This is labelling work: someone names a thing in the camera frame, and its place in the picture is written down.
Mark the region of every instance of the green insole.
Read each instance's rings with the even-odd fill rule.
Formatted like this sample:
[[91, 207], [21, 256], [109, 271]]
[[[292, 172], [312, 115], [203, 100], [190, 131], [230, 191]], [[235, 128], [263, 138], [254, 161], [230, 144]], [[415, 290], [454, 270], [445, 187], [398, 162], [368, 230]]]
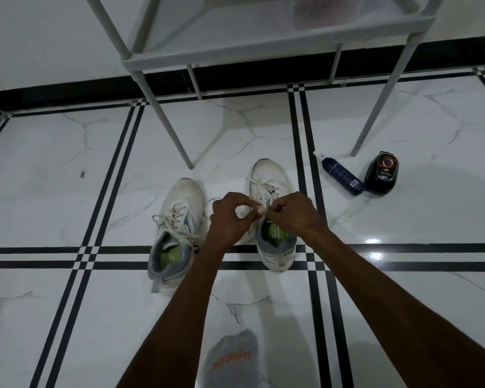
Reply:
[[278, 247], [280, 240], [283, 240], [289, 236], [289, 234], [287, 234], [283, 229], [279, 228], [272, 222], [266, 222], [263, 224], [262, 234], [264, 239], [270, 242], [274, 247]]
[[171, 246], [162, 250], [160, 257], [160, 269], [163, 271], [168, 265], [176, 264], [181, 259], [181, 247], [179, 245]]

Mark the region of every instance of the floor tile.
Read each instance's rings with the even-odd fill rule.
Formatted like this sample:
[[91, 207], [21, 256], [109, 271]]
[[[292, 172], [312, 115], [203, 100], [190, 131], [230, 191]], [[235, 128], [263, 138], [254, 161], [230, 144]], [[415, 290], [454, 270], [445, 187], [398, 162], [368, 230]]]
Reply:
[[[145, 271], [93, 271], [56, 386], [114, 386], [169, 296], [149, 293]], [[218, 273], [205, 322], [199, 381], [207, 352], [223, 336], [245, 329], [258, 339], [262, 386], [319, 386], [305, 272]]]
[[8, 122], [0, 133], [0, 247], [81, 244], [128, 112]]
[[30, 385], [69, 275], [0, 269], [0, 388]]
[[162, 105], [196, 164], [188, 170], [162, 124], [146, 107], [123, 175], [103, 245], [150, 245], [152, 215], [182, 177], [199, 182], [207, 216], [230, 191], [248, 193], [253, 164], [270, 158], [298, 189], [287, 94], [272, 93]]
[[[388, 273], [414, 297], [485, 347], [485, 273]], [[356, 388], [405, 387], [361, 313], [338, 283]]]
[[348, 243], [485, 242], [485, 87], [477, 77], [397, 84], [356, 157], [382, 85], [306, 91], [316, 149], [364, 180], [379, 151], [399, 159], [393, 191], [352, 198], [320, 167], [327, 220]]

